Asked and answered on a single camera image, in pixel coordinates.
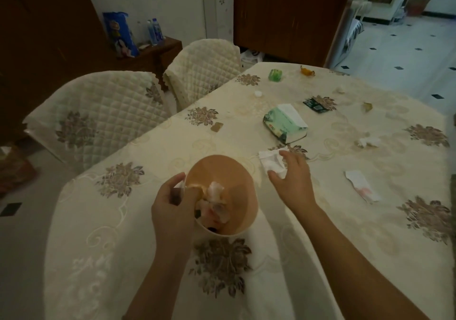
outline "black diamond tile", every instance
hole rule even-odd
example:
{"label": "black diamond tile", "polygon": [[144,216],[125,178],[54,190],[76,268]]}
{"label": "black diamond tile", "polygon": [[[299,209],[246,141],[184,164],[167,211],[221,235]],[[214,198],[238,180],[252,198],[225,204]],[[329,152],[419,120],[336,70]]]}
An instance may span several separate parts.
{"label": "black diamond tile", "polygon": [[11,217],[12,215],[15,215],[21,204],[22,202],[7,204],[5,209],[0,213],[0,217]]}

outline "green tissue package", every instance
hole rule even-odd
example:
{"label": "green tissue package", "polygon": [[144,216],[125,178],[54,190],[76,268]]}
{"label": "green tissue package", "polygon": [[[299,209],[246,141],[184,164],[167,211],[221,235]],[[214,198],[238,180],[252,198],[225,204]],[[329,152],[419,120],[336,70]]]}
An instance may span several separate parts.
{"label": "green tissue package", "polygon": [[263,118],[265,125],[283,144],[302,139],[309,128],[291,104],[280,104]]}

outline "door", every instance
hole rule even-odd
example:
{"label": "door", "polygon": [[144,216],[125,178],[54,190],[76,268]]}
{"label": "door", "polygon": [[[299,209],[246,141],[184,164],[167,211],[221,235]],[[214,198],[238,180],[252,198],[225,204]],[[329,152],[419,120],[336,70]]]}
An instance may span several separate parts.
{"label": "door", "polygon": [[298,23],[296,15],[296,11],[300,9],[298,0],[268,0],[267,4],[266,9],[270,20],[265,24],[267,26],[267,31],[263,32],[265,46],[261,51],[288,59],[294,29]]}
{"label": "door", "polygon": [[263,51],[268,28],[268,0],[234,0],[235,44]]}
{"label": "door", "polygon": [[21,0],[0,0],[0,15],[3,26],[8,26],[0,29],[0,91],[17,103],[20,112],[15,108],[14,117],[21,120],[65,84],[69,75],[64,59],[50,47],[48,35]]}
{"label": "door", "polygon": [[108,70],[115,55],[90,0],[23,0],[37,17],[52,48],[70,69],[71,79]]}

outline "card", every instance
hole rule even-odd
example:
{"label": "card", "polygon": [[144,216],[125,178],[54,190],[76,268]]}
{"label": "card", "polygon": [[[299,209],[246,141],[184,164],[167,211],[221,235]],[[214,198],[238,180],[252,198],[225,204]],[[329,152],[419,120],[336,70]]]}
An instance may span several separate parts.
{"label": "card", "polygon": [[328,112],[329,110],[324,108],[322,104],[317,102],[314,98],[307,99],[306,101],[303,101],[304,104],[306,104],[308,107],[310,107],[312,110],[318,113],[323,113],[323,112]]}

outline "tiled floor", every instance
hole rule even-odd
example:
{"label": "tiled floor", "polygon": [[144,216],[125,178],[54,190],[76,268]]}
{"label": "tiled floor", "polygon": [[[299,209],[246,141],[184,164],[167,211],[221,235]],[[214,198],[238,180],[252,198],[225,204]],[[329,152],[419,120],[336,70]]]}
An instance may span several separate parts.
{"label": "tiled floor", "polygon": [[364,23],[336,70],[419,99],[444,115],[456,112],[456,21],[406,17],[398,26]]}
{"label": "tiled floor", "polygon": [[[336,69],[379,88],[407,93],[440,111],[448,117],[447,134],[456,146],[451,117],[456,112],[455,36],[456,22],[430,17],[407,18],[401,26],[365,23],[350,55]],[[172,94],[166,93],[166,99],[175,113]],[[450,160],[456,163],[452,152]],[[22,203],[14,216],[0,217],[0,284],[5,291],[0,314],[6,319],[44,319],[41,294],[48,228],[60,189],[75,176],[46,150],[33,151],[30,161],[39,176],[0,202],[0,211],[8,203]]]}

